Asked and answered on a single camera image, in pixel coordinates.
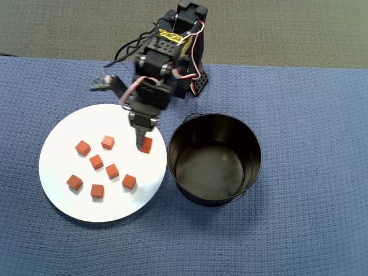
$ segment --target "blue textured fabric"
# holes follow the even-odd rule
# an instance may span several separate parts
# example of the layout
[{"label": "blue textured fabric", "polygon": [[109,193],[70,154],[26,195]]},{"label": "blue textured fabric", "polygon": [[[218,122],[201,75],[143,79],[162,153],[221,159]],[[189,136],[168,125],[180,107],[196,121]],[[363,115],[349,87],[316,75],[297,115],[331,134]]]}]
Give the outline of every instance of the blue textured fabric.
[{"label": "blue textured fabric", "polygon": [[[367,275],[368,70],[205,66],[199,98],[174,99],[167,143],[193,113],[248,124],[263,167],[219,208],[185,199],[167,170],[154,198],[111,223],[77,221],[44,194],[39,154],[52,128],[85,106],[104,62],[0,58],[0,275]],[[133,66],[108,73],[131,83]]]}]

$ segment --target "white plate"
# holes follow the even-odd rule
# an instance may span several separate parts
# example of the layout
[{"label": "white plate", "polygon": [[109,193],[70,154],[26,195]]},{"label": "white plate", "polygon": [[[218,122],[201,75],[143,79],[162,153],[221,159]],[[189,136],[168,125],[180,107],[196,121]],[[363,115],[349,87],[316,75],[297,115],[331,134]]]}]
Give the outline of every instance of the white plate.
[{"label": "white plate", "polygon": [[[110,151],[101,146],[105,135],[115,138]],[[78,220],[104,222],[121,219],[142,208],[157,192],[166,170],[166,146],[155,128],[146,136],[153,139],[150,154],[140,152],[128,112],[119,105],[93,105],[80,109],[57,124],[41,151],[39,173],[51,202]],[[81,141],[91,151],[83,157],[75,146]],[[95,171],[89,159],[98,154],[103,167]],[[120,176],[109,179],[106,167],[115,164]],[[74,174],[83,181],[78,191],[66,183]],[[129,174],[137,179],[133,190],[122,186]],[[105,188],[103,198],[90,195],[92,184]]]}]

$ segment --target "black bucket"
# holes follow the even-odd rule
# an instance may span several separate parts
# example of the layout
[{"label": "black bucket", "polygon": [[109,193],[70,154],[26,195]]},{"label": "black bucket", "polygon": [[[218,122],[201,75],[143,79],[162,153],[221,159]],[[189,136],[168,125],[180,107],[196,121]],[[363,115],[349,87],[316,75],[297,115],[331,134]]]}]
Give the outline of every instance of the black bucket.
[{"label": "black bucket", "polygon": [[189,200],[219,206],[242,197],[257,179],[262,149],[254,132],[224,114],[200,114],[172,134],[168,166]]}]

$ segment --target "red cube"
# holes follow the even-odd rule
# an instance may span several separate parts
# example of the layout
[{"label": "red cube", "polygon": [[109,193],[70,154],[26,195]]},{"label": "red cube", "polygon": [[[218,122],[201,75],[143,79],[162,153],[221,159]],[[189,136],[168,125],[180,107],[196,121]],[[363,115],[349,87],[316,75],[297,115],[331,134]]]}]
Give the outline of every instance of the red cube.
[{"label": "red cube", "polygon": [[91,189],[91,196],[92,197],[97,197],[97,198],[102,198],[104,197],[104,186],[103,185],[98,185],[98,184],[93,184],[92,185],[92,189]]},{"label": "red cube", "polygon": [[106,167],[106,172],[107,172],[110,179],[113,179],[113,178],[119,176],[119,172],[118,172],[115,164],[107,166]]},{"label": "red cube", "polygon": [[76,177],[74,174],[72,174],[69,180],[67,181],[67,184],[69,185],[69,187],[78,191],[81,185],[83,184],[83,181],[79,177]]},{"label": "red cube", "polygon": [[151,151],[151,146],[152,146],[152,139],[145,137],[143,138],[143,146],[140,151],[145,154],[148,154]]},{"label": "red cube", "polygon": [[134,185],[136,184],[137,180],[135,177],[132,177],[131,175],[127,174],[122,181],[122,185],[128,189],[133,189]]},{"label": "red cube", "polygon": [[79,144],[76,145],[75,149],[83,156],[86,156],[91,151],[90,145],[84,141],[80,141]]},{"label": "red cube", "polygon": [[91,164],[95,170],[98,170],[99,168],[103,167],[104,164],[99,157],[99,155],[95,155],[92,158],[90,158]]},{"label": "red cube", "polygon": [[113,146],[115,144],[115,139],[105,135],[105,137],[102,139],[101,145],[103,148],[107,148],[108,150],[112,150]]}]

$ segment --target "cable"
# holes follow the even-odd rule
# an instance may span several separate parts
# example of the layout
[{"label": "cable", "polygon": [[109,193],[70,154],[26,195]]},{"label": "cable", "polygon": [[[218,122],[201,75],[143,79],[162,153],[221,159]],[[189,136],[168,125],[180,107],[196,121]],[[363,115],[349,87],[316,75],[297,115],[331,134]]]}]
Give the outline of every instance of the cable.
[{"label": "cable", "polygon": [[183,75],[181,75],[181,74],[179,73],[179,71],[178,71],[178,69],[177,69],[177,68],[172,69],[172,74],[173,74],[173,76],[174,76],[174,77],[176,77],[177,79],[190,79],[190,78],[193,78],[193,77],[197,76],[197,74],[196,74],[196,73],[193,73],[193,74],[189,74],[189,75],[185,75],[185,76],[183,76]]},{"label": "cable", "polygon": [[190,84],[190,89],[191,89],[191,92],[192,92],[194,95],[197,95],[197,92],[196,92],[196,89],[194,88],[194,84],[193,84],[193,82]]},{"label": "cable", "polygon": [[[147,39],[147,38],[149,38],[149,37],[152,37],[152,36],[154,36],[154,35],[159,35],[159,33],[160,33],[160,31],[159,31],[159,28],[158,28],[158,25],[159,25],[159,23],[160,23],[160,21],[161,20],[171,20],[169,17],[161,17],[160,19],[158,19],[158,21],[157,21],[157,23],[155,24],[155,27],[154,27],[154,30],[156,30],[156,32],[155,32],[155,34],[152,34],[152,32],[153,31],[150,31],[149,33],[149,35],[147,36],[147,37],[145,37],[145,39]],[[142,33],[140,36],[139,36],[139,38],[137,39],[137,40],[132,40],[131,42],[129,42],[129,43],[127,43],[127,44],[125,44],[123,47],[121,47],[119,50],[118,50],[118,52],[116,53],[116,55],[115,55],[115,60],[113,61],[113,62],[110,62],[109,64],[107,64],[107,65],[105,65],[104,66],[104,68],[108,68],[108,67],[110,67],[110,66],[112,66],[112,65],[114,65],[114,64],[116,64],[116,63],[118,63],[118,62],[123,62],[125,59],[127,59],[129,56],[131,56],[131,55],[133,55],[138,49],[139,49],[139,42],[142,40],[142,36],[144,35],[145,33]],[[134,42],[136,42],[136,41],[138,41],[137,42],[137,44],[136,44],[136,46],[135,47],[131,47],[131,48],[133,48],[134,50],[132,51],[132,52],[130,52],[130,53],[126,53],[126,55],[124,55],[123,57],[121,57],[121,58],[119,58],[118,59],[118,55],[120,54],[120,52],[126,47],[126,46],[129,46],[129,45],[131,45],[132,43],[134,43]]]},{"label": "cable", "polygon": [[16,55],[13,55],[12,53],[0,53],[0,56],[15,56],[15,57],[19,57],[19,56],[16,56]]},{"label": "cable", "polygon": [[149,37],[152,37],[152,36],[147,36],[147,37],[143,37],[143,35],[150,35],[151,33],[153,33],[154,31],[156,30],[156,27],[154,27],[150,32],[145,32],[145,33],[141,33],[140,36],[138,37],[138,40],[137,40],[137,43],[135,46],[129,46],[127,49],[126,49],[126,53],[129,53],[129,49],[130,48],[135,48],[135,47],[138,47],[139,44],[140,44],[140,41],[141,39],[146,39],[146,38],[149,38]]},{"label": "cable", "polygon": [[135,80],[135,82],[133,82],[133,84],[121,96],[120,101],[119,101],[119,105],[122,105],[127,100],[127,98],[132,94],[134,89],[137,88],[142,83],[142,81],[144,81],[145,79],[150,79],[150,80],[154,81],[156,83],[156,85],[161,85],[159,80],[156,79],[156,78],[151,78],[151,77],[148,77],[148,76],[140,76],[139,78],[137,78]]},{"label": "cable", "polygon": [[203,21],[201,21],[201,24],[202,24],[202,27],[201,27],[201,29],[197,33],[190,33],[190,34],[188,34],[186,37],[183,37],[182,39],[180,39],[180,41],[177,44],[177,46],[178,45],[181,45],[181,42],[184,41],[185,39],[187,39],[188,37],[190,37],[190,36],[196,36],[195,39],[194,39],[193,46],[191,48],[191,60],[193,62],[194,68],[195,68],[195,70],[196,70],[197,73],[196,74],[193,73],[193,74],[182,76],[182,75],[179,74],[179,71],[176,68],[176,69],[173,69],[172,70],[172,74],[177,79],[192,79],[192,80],[197,80],[197,79],[199,79],[201,77],[201,71],[199,70],[199,68],[197,66],[197,63],[194,60],[194,49],[195,49],[195,47],[197,45],[198,37],[199,37],[200,33],[203,32],[203,29],[205,27],[205,23]]},{"label": "cable", "polygon": [[190,36],[196,36],[196,35],[200,34],[201,32],[203,32],[203,28],[205,27],[205,23],[203,21],[200,21],[200,22],[202,24],[201,29],[197,33],[190,33],[187,36],[185,36],[182,39],[180,39],[179,42],[178,42],[178,44],[177,44],[177,46],[181,45],[183,43],[183,41],[186,40],[188,37],[190,37]]}]

